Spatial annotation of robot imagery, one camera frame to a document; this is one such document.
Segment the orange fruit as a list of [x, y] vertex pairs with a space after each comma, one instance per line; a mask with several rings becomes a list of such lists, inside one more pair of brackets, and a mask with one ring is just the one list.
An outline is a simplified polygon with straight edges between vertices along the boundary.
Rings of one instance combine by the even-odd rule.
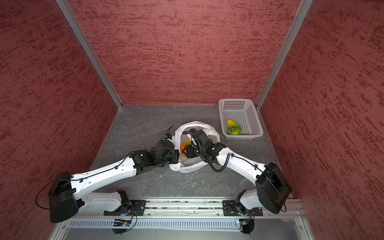
[[181, 156], [186, 158], [187, 155], [186, 155], [186, 147], [187, 147], [187, 144], [181, 144]]

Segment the white plastic bag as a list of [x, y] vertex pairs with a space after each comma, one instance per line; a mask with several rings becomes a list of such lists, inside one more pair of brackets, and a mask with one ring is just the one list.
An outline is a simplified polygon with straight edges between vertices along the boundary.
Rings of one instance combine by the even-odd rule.
[[[208, 136], [208, 138], [213, 141], [214, 144], [221, 140], [220, 134], [216, 131], [216, 129], [213, 126], [209, 124], [205, 124], [203, 122], [193, 121], [193, 122], [189, 122], [184, 125], [181, 125], [175, 131], [175, 134], [172, 137], [175, 150], [179, 150], [181, 152], [182, 144], [186, 144], [188, 140], [190, 140], [188, 136], [182, 135], [182, 132], [188, 131], [190, 129], [203, 130], [205, 134]], [[176, 164], [170, 164], [170, 169], [175, 172], [186, 174], [186, 173], [197, 171], [207, 165], [208, 164], [205, 163], [200, 157], [188, 159], [180, 155], [178, 158], [178, 162]]]

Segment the white perforated plastic basket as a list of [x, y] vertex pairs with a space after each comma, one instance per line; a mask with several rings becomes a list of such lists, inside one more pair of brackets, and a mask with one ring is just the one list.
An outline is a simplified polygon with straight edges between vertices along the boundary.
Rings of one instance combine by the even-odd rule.
[[[227, 140], [252, 140], [264, 132], [255, 105], [250, 99], [221, 99], [219, 112], [223, 135]], [[227, 120], [233, 120], [241, 128], [240, 135], [229, 135]]]

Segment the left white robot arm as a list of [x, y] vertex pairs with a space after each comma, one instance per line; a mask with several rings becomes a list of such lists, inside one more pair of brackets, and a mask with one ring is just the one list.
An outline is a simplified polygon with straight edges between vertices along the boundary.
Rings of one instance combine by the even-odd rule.
[[60, 223], [75, 216], [89, 206], [86, 197], [93, 191], [122, 179], [131, 178], [154, 168], [176, 164], [180, 152], [170, 140], [160, 140], [151, 150], [128, 153], [120, 161], [105, 167], [71, 175], [68, 171], [50, 181], [48, 193], [50, 222]]

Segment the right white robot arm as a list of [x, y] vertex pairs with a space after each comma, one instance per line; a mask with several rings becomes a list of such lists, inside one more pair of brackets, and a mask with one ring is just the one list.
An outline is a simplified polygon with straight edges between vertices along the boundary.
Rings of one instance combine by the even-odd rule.
[[235, 199], [233, 205], [238, 214], [248, 216], [253, 209], [259, 208], [273, 214], [287, 211], [285, 202], [292, 192], [292, 187], [278, 165], [256, 163], [221, 143], [200, 147], [195, 144], [183, 144], [181, 150], [183, 157], [199, 157], [216, 173], [229, 168], [255, 185], [253, 190], [244, 190]]

